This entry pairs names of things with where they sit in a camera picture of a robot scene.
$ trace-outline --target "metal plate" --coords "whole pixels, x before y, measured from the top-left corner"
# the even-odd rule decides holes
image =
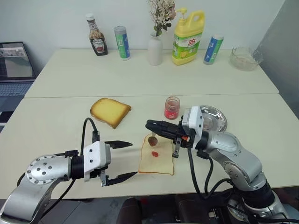
[[[200,106],[202,116],[204,117],[205,131],[223,132],[228,126],[228,122],[223,113],[212,106]]]

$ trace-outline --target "robotic arm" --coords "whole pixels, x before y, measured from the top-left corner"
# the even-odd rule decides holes
[[[148,120],[146,124],[146,128],[152,132],[173,140],[173,157],[178,158],[179,148],[183,147],[197,150],[197,156],[201,158],[211,156],[219,162],[242,195],[245,208],[240,207],[241,210],[249,211],[256,217],[288,218],[279,198],[267,183],[260,160],[243,148],[236,136],[215,131],[208,133],[202,127],[203,117],[199,106],[187,109],[178,125],[154,120]],[[233,200],[229,203],[234,206],[239,204]],[[233,209],[229,211],[236,218],[244,217]]]
[[[106,169],[111,163],[110,148],[122,148],[132,144],[124,141],[100,141],[98,131],[93,132],[93,143],[83,149],[64,154],[47,154],[33,160],[0,210],[0,224],[36,224],[42,218],[53,189],[61,181],[100,177],[102,186],[127,180],[137,172],[126,173],[110,180]]]

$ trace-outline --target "ketchup bottle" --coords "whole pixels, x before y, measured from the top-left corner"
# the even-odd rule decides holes
[[[89,40],[97,56],[108,54],[108,49],[104,35],[99,31],[92,13],[86,14],[86,19],[90,29]]]

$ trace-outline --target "glass bowl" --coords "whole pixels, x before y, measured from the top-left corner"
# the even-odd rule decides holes
[[[233,48],[230,55],[231,64],[242,71],[252,71],[262,61],[262,54],[258,50],[246,47]]]

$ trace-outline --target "toasted bread slice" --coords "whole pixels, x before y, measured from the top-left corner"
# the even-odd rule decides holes
[[[150,146],[147,135],[141,148],[139,173],[160,173],[174,175],[172,141],[156,135],[158,143]]]
[[[130,110],[129,105],[114,99],[102,98],[92,105],[90,114],[96,119],[106,122],[112,128],[116,128]]]

